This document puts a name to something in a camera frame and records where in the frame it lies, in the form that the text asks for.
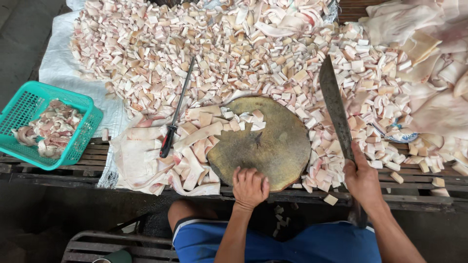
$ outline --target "wooden chopping block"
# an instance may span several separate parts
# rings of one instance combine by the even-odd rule
[[[310,156],[307,129],[294,113],[278,102],[263,97],[239,98],[226,107],[235,114],[263,113],[266,127],[250,131],[222,131],[220,142],[208,152],[208,160],[221,180],[232,186],[236,167],[257,168],[270,181],[270,191],[276,192],[295,182],[304,171]]]

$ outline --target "left hand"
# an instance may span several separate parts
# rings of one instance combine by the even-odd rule
[[[237,167],[233,174],[233,193],[235,202],[243,209],[253,211],[261,202],[268,198],[270,183],[268,177],[258,172],[256,168]]]

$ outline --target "green basket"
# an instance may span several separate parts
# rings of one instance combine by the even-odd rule
[[[83,114],[75,134],[70,139],[60,159],[41,157],[37,146],[24,146],[14,138],[11,129],[27,126],[38,119],[49,102],[59,99]],[[102,112],[94,106],[93,99],[72,91],[37,81],[28,81],[16,92],[0,116],[0,151],[26,161],[44,170],[78,162],[89,140],[102,119]]]

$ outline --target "hand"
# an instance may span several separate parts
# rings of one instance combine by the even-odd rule
[[[245,210],[253,209],[265,201],[270,192],[268,177],[258,172],[256,168],[237,167],[233,173],[233,193],[235,203]]]
[[[372,213],[376,208],[382,208],[386,204],[380,189],[379,173],[367,163],[366,156],[362,153],[356,142],[351,142],[354,154],[353,161],[346,159],[343,171],[345,182],[349,192],[356,198],[367,213]]]

